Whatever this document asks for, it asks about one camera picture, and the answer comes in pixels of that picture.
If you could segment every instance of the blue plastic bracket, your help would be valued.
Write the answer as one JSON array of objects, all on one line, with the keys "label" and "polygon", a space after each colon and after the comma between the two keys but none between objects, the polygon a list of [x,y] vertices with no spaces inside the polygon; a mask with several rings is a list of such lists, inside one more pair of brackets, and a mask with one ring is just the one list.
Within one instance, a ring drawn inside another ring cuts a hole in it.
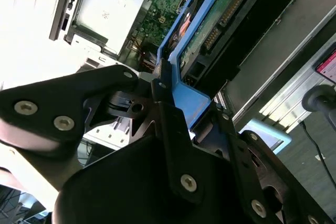
[{"label": "blue plastic bracket", "polygon": [[[164,45],[166,45],[169,42],[170,37],[172,36],[175,28],[179,25],[185,10],[189,6],[191,1],[192,0],[187,1],[183,11],[179,14],[173,26],[169,30],[167,36],[161,43],[157,53],[158,56],[157,63],[160,61],[160,58],[162,56],[162,49]],[[202,23],[206,14],[208,13],[212,5],[215,3],[215,1],[216,0],[203,1],[203,4],[201,5],[200,9],[195,15],[185,35],[183,36],[181,41],[177,44],[176,48],[169,56],[169,61],[172,65],[172,92],[175,101],[175,106],[183,111],[189,129],[201,116],[201,114],[205,111],[205,109],[209,106],[211,99],[209,96],[197,91],[196,89],[188,86],[187,84],[181,81],[179,58],[183,50],[185,49],[189,41],[192,39],[195,32],[197,31],[198,27]]]}]

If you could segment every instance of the floor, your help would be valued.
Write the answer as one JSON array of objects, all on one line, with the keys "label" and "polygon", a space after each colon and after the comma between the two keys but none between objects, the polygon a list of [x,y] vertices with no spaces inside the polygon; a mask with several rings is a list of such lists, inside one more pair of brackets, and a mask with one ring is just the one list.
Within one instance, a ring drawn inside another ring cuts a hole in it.
[{"label": "floor", "polygon": [[[336,132],[320,112],[311,114],[304,122],[308,132],[319,145],[330,173],[336,179]],[[318,154],[315,146],[299,126],[292,130],[290,135],[292,142],[278,157],[336,222],[336,189],[321,162],[315,158]]]}]

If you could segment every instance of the black cable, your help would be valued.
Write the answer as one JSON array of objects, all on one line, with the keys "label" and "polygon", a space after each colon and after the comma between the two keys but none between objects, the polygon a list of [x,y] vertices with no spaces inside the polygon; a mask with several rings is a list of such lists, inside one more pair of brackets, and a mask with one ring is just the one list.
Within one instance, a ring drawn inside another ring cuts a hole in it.
[{"label": "black cable", "polygon": [[320,147],[319,147],[319,145],[314,141],[314,139],[311,137],[311,135],[310,135],[309,132],[307,131],[306,124],[302,121],[302,122],[300,122],[300,125],[301,125],[301,127],[303,128],[303,131],[306,133],[306,135],[307,135],[307,137],[309,138],[309,140],[313,143],[313,145],[315,145],[316,150],[317,150],[317,152],[318,152],[318,154],[319,154],[320,160],[321,160],[321,162],[322,162],[322,165],[323,165],[325,171],[327,172],[329,179],[331,180],[332,184],[334,185],[334,188],[336,189],[336,183],[335,183],[335,180],[332,178],[331,173],[330,173],[330,171],[329,171],[329,169],[328,169],[326,163],[324,162],[324,159],[323,159],[322,153],[321,153],[321,151],[320,151]]}]

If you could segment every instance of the screw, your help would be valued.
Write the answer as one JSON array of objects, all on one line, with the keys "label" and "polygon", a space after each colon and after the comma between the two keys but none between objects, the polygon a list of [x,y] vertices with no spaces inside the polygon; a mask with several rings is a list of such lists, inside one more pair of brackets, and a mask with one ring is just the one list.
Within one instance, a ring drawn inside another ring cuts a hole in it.
[{"label": "screw", "polygon": [[132,74],[131,73],[128,73],[128,72],[124,72],[124,76],[128,77],[128,78],[132,78]]},{"label": "screw", "polygon": [[229,119],[230,119],[229,116],[228,116],[227,114],[225,114],[225,113],[222,114],[222,117],[223,117],[225,120],[229,120]]},{"label": "screw", "polygon": [[70,131],[75,126],[75,122],[70,117],[61,115],[55,118],[54,126],[60,131]]},{"label": "screw", "polygon": [[259,215],[262,218],[266,218],[266,209],[259,201],[254,199],[252,200],[251,205],[254,212],[256,212],[257,215]]},{"label": "screw", "polygon": [[29,101],[20,101],[14,105],[14,110],[21,115],[35,114],[37,109],[37,105]]},{"label": "screw", "polygon": [[319,224],[319,222],[311,215],[308,215],[308,220],[310,224]]},{"label": "screw", "polygon": [[197,189],[196,180],[189,174],[183,174],[181,176],[181,184],[187,191],[193,193]]},{"label": "screw", "polygon": [[258,140],[258,137],[256,134],[254,133],[251,133],[250,136],[252,137],[253,140],[257,141]]},{"label": "screw", "polygon": [[159,82],[159,85],[161,86],[161,87],[163,87],[164,89],[167,87],[165,84],[163,84],[162,82]]}]

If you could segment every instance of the circuit board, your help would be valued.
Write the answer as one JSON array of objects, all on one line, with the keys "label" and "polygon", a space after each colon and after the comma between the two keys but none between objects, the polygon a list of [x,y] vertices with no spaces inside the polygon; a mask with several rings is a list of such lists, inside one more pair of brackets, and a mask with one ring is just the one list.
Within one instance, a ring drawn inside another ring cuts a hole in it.
[{"label": "circuit board", "polygon": [[132,34],[138,44],[159,46],[187,0],[152,0],[145,19]]},{"label": "circuit board", "polygon": [[221,29],[217,28],[216,24],[219,23],[221,27],[224,27],[242,1],[243,0],[217,0],[215,2],[193,38],[184,49],[180,57],[181,69],[186,66],[191,56],[194,57],[198,54],[202,45],[206,49],[210,49],[221,33]]}]

